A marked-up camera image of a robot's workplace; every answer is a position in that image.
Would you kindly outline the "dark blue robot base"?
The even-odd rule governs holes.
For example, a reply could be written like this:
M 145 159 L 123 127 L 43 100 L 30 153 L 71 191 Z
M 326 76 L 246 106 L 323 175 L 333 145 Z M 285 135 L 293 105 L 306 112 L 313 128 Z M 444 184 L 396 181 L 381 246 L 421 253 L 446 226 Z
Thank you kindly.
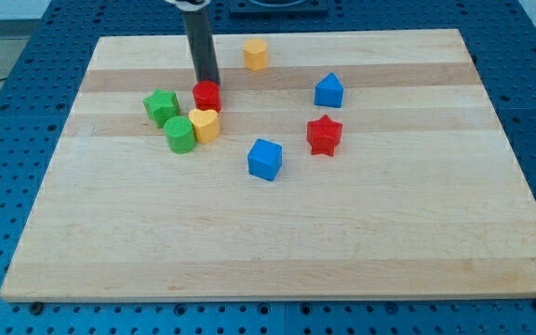
M 227 0 L 231 17 L 328 13 L 328 0 Z

